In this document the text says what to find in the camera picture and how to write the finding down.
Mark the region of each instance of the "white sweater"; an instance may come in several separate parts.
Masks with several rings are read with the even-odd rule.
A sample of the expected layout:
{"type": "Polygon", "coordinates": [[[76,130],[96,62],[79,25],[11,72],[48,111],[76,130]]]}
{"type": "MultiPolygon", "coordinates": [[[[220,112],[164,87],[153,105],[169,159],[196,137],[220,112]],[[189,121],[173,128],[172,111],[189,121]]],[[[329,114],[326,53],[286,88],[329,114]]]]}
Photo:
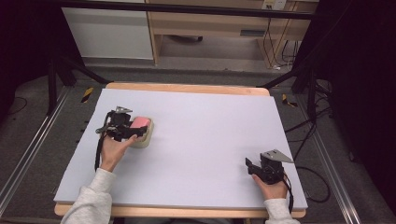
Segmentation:
{"type": "MultiPolygon", "coordinates": [[[[76,202],[64,215],[62,223],[104,223],[107,224],[111,214],[111,187],[116,175],[98,168],[95,178],[88,187],[82,187],[76,202]]],[[[269,219],[266,224],[297,224],[292,219],[286,199],[271,199],[264,202],[269,219]]]]}

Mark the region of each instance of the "wire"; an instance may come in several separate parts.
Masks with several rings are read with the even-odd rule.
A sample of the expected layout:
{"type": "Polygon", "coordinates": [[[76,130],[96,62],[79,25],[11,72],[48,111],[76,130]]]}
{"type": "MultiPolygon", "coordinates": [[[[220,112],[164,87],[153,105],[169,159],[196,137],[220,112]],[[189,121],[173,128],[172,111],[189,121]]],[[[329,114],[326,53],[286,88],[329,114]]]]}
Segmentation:
{"type": "MultiPolygon", "coordinates": [[[[329,111],[329,110],[331,110],[331,108],[330,108],[329,106],[326,107],[326,108],[324,108],[324,109],[322,109],[322,110],[320,110],[320,111],[317,113],[317,118],[321,118],[321,115],[322,115],[324,112],[327,112],[327,111],[329,111]]],[[[293,130],[296,130],[296,129],[298,129],[298,128],[301,128],[301,127],[303,127],[305,124],[307,124],[307,123],[309,123],[309,122],[311,122],[311,121],[312,121],[312,119],[307,119],[307,120],[305,120],[305,121],[303,121],[303,122],[301,122],[301,123],[299,123],[299,124],[293,126],[292,128],[287,129],[287,130],[285,131],[285,133],[289,133],[289,132],[291,132],[291,131],[293,131],[293,130]]]]}
{"type": "Polygon", "coordinates": [[[319,177],[319,178],[323,181],[323,183],[326,185],[327,195],[326,195],[326,197],[325,197],[324,199],[321,199],[321,200],[319,200],[319,199],[313,199],[313,198],[311,198],[311,197],[309,196],[309,197],[307,198],[309,201],[312,201],[312,202],[314,202],[314,203],[326,203],[327,201],[329,201],[330,196],[332,195],[332,192],[331,192],[331,190],[330,190],[329,184],[327,183],[327,181],[324,179],[323,176],[321,176],[318,172],[316,172],[316,171],[314,171],[314,170],[311,170],[311,169],[309,169],[309,168],[307,168],[307,167],[296,166],[296,169],[306,170],[306,171],[309,171],[309,172],[313,173],[314,175],[316,175],[317,177],[319,177]]]}
{"type": "Polygon", "coordinates": [[[267,58],[268,58],[268,60],[269,60],[268,54],[267,54],[267,52],[266,52],[266,50],[265,50],[265,46],[264,46],[264,44],[265,44],[265,37],[267,37],[267,34],[268,34],[268,37],[270,38],[271,48],[272,48],[272,52],[273,52],[273,55],[274,55],[274,60],[275,60],[275,62],[276,62],[276,63],[278,64],[278,66],[280,66],[280,67],[286,66],[287,64],[285,64],[285,63],[284,63],[284,64],[283,64],[283,63],[279,63],[279,62],[276,60],[275,49],[274,49],[274,45],[273,45],[273,43],[272,43],[272,38],[271,38],[270,25],[271,25],[271,18],[268,18],[267,32],[265,33],[265,35],[264,35],[264,40],[263,40],[263,42],[262,42],[262,46],[263,46],[263,48],[264,48],[265,55],[267,56],[267,58]]]}
{"type": "Polygon", "coordinates": [[[27,106],[27,100],[25,98],[17,96],[17,97],[15,97],[15,99],[22,99],[24,101],[24,104],[21,108],[17,109],[16,111],[8,113],[8,115],[16,114],[16,113],[22,111],[27,106]]]}
{"type": "Polygon", "coordinates": [[[303,142],[300,144],[300,147],[297,149],[297,152],[296,152],[296,154],[295,154],[294,157],[293,157],[293,160],[294,160],[294,161],[297,160],[297,157],[298,157],[298,155],[300,154],[301,149],[303,149],[303,146],[304,146],[306,140],[308,140],[308,137],[311,135],[311,132],[314,132],[314,131],[315,131],[316,126],[317,126],[316,123],[313,123],[313,124],[312,124],[311,128],[309,129],[308,133],[306,134],[305,138],[303,139],[303,142]]]}

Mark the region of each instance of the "person's left hand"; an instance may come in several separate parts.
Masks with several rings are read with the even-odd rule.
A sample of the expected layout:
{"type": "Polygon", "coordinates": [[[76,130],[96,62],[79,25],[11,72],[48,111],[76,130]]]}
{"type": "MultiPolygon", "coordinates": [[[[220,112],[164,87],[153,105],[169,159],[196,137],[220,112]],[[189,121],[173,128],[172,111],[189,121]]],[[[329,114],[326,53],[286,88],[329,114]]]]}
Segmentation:
{"type": "Polygon", "coordinates": [[[126,149],[135,142],[136,137],[137,136],[134,135],[124,142],[118,142],[107,135],[103,141],[102,164],[100,168],[113,172],[114,168],[125,154],[126,149]]]}

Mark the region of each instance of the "black cable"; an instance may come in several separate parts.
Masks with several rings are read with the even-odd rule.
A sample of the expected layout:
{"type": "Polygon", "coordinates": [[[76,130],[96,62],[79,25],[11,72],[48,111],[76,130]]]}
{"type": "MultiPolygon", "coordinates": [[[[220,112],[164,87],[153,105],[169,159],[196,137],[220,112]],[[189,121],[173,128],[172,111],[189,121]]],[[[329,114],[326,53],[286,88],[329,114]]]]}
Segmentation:
{"type": "Polygon", "coordinates": [[[316,123],[313,123],[313,124],[312,124],[312,126],[311,126],[311,128],[309,129],[308,133],[306,134],[306,136],[305,136],[303,142],[300,144],[300,147],[297,149],[297,152],[296,152],[296,154],[295,154],[294,157],[293,157],[293,160],[294,160],[294,161],[297,160],[297,157],[298,157],[298,155],[300,154],[301,149],[303,149],[303,146],[304,146],[306,140],[308,140],[308,136],[311,134],[312,131],[315,130],[315,127],[316,127],[316,126],[317,126],[316,123]]]}
{"type": "MultiPolygon", "coordinates": [[[[328,111],[328,110],[330,110],[330,109],[331,109],[331,108],[328,106],[328,107],[326,107],[326,108],[320,110],[320,111],[317,113],[317,118],[319,118],[320,115],[322,115],[324,112],[326,112],[326,111],[328,111]]],[[[293,130],[296,130],[296,129],[298,129],[298,128],[301,128],[301,127],[303,127],[305,124],[309,123],[310,121],[311,121],[311,119],[307,119],[307,120],[305,120],[305,121],[303,121],[303,122],[301,122],[301,123],[299,123],[299,124],[297,124],[297,125],[295,125],[295,126],[289,128],[289,129],[287,129],[287,130],[285,131],[285,133],[289,133],[289,132],[291,132],[291,131],[293,131],[293,130]]]]}
{"type": "MultiPolygon", "coordinates": [[[[103,124],[104,127],[107,125],[108,118],[110,118],[110,113],[111,112],[107,113],[106,115],[105,122],[103,124]]],[[[94,165],[95,171],[99,168],[100,165],[100,155],[102,153],[102,147],[103,147],[103,142],[105,141],[105,137],[106,137],[106,132],[101,132],[98,141],[98,146],[96,148],[95,165],[94,165]]]]}
{"type": "MultiPolygon", "coordinates": [[[[314,131],[312,131],[311,134],[309,134],[307,138],[310,138],[312,135],[314,135],[314,132],[315,132],[316,130],[317,130],[317,126],[315,126],[314,131]]],[[[290,141],[288,141],[288,142],[289,142],[289,143],[303,142],[304,139],[300,139],[300,140],[290,140],[290,141]]]]}
{"type": "Polygon", "coordinates": [[[27,106],[27,100],[25,98],[17,96],[17,97],[15,97],[15,99],[22,99],[24,101],[24,105],[21,108],[17,109],[16,111],[9,112],[8,115],[16,114],[16,113],[22,111],[27,106]]]}
{"type": "Polygon", "coordinates": [[[326,195],[326,197],[325,197],[324,199],[319,200],[319,199],[313,199],[313,198],[311,198],[311,197],[308,197],[307,199],[308,199],[309,201],[312,201],[312,202],[314,202],[314,203],[326,203],[327,201],[329,201],[330,196],[332,195],[332,192],[331,192],[331,190],[330,190],[329,184],[327,183],[327,181],[324,179],[323,176],[321,176],[318,172],[316,172],[316,171],[314,171],[314,170],[311,170],[311,169],[309,169],[309,168],[307,168],[307,167],[296,166],[296,169],[306,170],[306,171],[309,171],[309,172],[313,173],[314,175],[317,175],[317,176],[323,181],[323,183],[326,185],[327,195],[326,195]]]}

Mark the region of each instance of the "gray floor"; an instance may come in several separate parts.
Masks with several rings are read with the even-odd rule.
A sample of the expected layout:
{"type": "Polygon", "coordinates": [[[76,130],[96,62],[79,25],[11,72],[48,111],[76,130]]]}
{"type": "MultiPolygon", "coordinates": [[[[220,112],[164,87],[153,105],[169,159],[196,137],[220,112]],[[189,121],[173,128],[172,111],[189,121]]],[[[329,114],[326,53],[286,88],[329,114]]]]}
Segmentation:
{"type": "MultiPolygon", "coordinates": [[[[92,71],[118,81],[243,86],[266,83],[288,70],[287,66],[283,66],[280,70],[265,68],[255,41],[209,37],[204,37],[203,42],[177,37],[165,38],[161,61],[157,66],[150,63],[130,62],[122,64],[123,68],[108,68],[108,64],[97,65],[101,64],[92,67],[92,71]]],[[[70,90],[62,112],[51,127],[46,141],[36,153],[2,217],[20,217],[32,222],[35,218],[44,218],[55,220],[55,223],[59,222],[57,221],[59,218],[53,214],[53,190],[59,185],[62,173],[87,124],[86,120],[90,119],[100,90],[103,88],[82,75],[77,74],[77,77],[78,84],[70,90]],[[83,92],[87,87],[92,86],[94,91],[89,102],[82,104],[80,99],[83,92]]],[[[285,129],[305,120],[302,110],[304,105],[292,107],[282,104],[281,94],[290,94],[291,83],[292,80],[288,80],[271,89],[285,129]]],[[[0,153],[3,155],[0,158],[0,168],[3,171],[0,175],[1,188],[6,184],[13,168],[17,166],[24,150],[34,137],[35,130],[45,118],[48,101],[46,85],[44,77],[21,85],[16,95],[26,99],[26,107],[20,112],[9,115],[1,124],[0,153]]],[[[17,111],[23,105],[24,101],[17,98],[11,111],[17,111]]],[[[318,110],[327,106],[325,101],[321,101],[318,110]]],[[[288,133],[288,140],[304,138],[307,130],[306,126],[288,133]]],[[[346,144],[335,122],[327,115],[320,118],[317,132],[336,165],[361,223],[396,223],[396,217],[389,211],[364,167],[349,161],[346,144]]],[[[300,144],[290,143],[292,153],[296,152],[300,144]]],[[[306,142],[296,165],[314,169],[327,179],[312,137],[306,142]]],[[[299,175],[304,190],[309,191],[312,198],[322,199],[326,196],[326,187],[320,179],[305,170],[299,170],[299,175]]],[[[333,193],[326,203],[308,201],[308,206],[306,216],[300,220],[303,223],[346,223],[333,193]]]]}

